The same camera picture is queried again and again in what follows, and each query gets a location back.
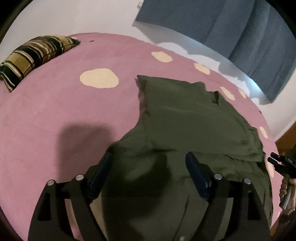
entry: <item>pink blanket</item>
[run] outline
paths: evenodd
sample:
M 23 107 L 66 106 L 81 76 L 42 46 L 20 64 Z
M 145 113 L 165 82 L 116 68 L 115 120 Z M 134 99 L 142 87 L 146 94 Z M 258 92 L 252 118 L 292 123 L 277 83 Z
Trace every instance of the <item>pink blanket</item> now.
M 138 74 L 202 81 L 208 91 L 219 90 L 258 129 L 266 157 L 277 152 L 259 109 L 220 74 L 131 37 L 73 36 L 81 41 L 79 46 L 35 69 L 12 93 L 0 83 L 0 205 L 24 240 L 46 182 L 65 182 L 85 173 L 135 126 Z M 267 167 L 274 223 L 282 177 Z

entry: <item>cream polka dot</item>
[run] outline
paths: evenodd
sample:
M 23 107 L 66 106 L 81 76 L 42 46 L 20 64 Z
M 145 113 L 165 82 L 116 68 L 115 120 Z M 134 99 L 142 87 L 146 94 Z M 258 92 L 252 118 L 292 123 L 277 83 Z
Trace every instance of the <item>cream polka dot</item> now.
M 267 133 L 266 133 L 266 130 L 265 130 L 262 126 L 260 126 L 259 129 L 260 129 L 262 135 L 263 135 L 266 139 L 268 139 L 268 135 L 267 135 Z
M 242 97 L 244 97 L 246 99 L 246 97 L 247 97 L 246 92 L 244 92 L 242 89 L 239 88 L 239 93 L 241 94 Z
M 267 163 L 267 169 L 268 169 L 269 175 L 273 178 L 274 177 L 274 166 L 270 162 Z
M 228 89 L 226 89 L 225 87 L 220 87 L 220 89 L 227 96 L 227 98 L 229 98 L 230 100 L 235 100 L 234 95 Z
M 168 54 L 164 53 L 163 51 L 152 52 L 151 54 L 154 58 L 156 58 L 160 62 L 168 63 L 173 61 L 173 58 Z
M 194 67 L 204 74 L 209 75 L 211 73 L 210 69 L 208 69 L 206 66 L 203 66 L 201 64 L 194 63 Z
M 95 88 L 113 88 L 119 84 L 118 77 L 110 69 L 93 69 L 80 75 L 80 81 Z

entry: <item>black metal bracket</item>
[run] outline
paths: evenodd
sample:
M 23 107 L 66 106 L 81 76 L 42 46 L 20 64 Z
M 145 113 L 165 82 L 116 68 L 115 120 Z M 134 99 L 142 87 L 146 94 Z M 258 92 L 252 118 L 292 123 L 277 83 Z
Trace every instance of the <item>black metal bracket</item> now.
M 228 181 L 211 173 L 193 153 L 188 153 L 185 161 L 198 192 L 209 202 L 191 241 L 215 241 L 229 197 L 233 197 L 233 207 L 226 235 L 220 241 L 271 240 L 263 205 L 249 179 Z M 107 152 L 85 175 L 77 175 L 67 183 L 49 180 L 36 205 L 28 241 L 77 241 L 71 231 L 65 199 L 71 199 L 83 240 L 107 241 L 89 205 L 99 196 L 111 165 L 112 154 Z

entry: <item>wooden furniture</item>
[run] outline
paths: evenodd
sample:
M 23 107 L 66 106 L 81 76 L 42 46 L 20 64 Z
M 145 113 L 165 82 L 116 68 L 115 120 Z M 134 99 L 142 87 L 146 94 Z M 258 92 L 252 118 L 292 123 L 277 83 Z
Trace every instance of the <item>wooden furniture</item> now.
M 278 148 L 280 155 L 285 155 L 293 149 L 296 145 L 296 122 L 293 126 L 276 141 L 276 147 Z

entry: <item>blue curtain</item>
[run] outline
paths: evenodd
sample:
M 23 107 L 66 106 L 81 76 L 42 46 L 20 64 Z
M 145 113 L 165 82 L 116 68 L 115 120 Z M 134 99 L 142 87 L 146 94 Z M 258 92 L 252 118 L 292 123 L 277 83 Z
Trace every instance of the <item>blue curtain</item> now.
M 296 39 L 265 0 L 145 0 L 136 21 L 175 30 L 215 50 L 270 101 L 295 68 Z

